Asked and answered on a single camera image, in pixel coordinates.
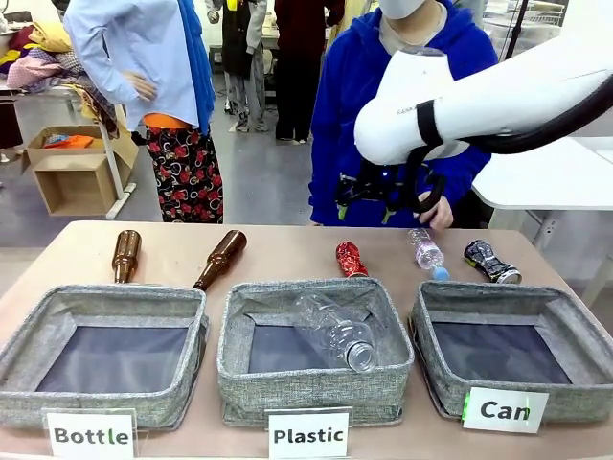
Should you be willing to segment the person's left hand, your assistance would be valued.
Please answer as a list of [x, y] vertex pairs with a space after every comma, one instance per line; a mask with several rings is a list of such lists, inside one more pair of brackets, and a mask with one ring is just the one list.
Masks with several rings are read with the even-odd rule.
[[420, 224], [436, 231], [450, 228], [454, 220], [451, 206], [444, 195], [439, 198], [438, 202], [431, 209], [415, 215], [415, 217]]

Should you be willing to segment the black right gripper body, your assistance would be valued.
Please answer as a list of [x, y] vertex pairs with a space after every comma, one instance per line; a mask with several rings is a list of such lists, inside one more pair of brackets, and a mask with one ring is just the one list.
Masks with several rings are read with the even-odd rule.
[[358, 200], [410, 205], [417, 200], [415, 179], [406, 165], [380, 166], [361, 159], [355, 175], [340, 173], [335, 198], [338, 205]]

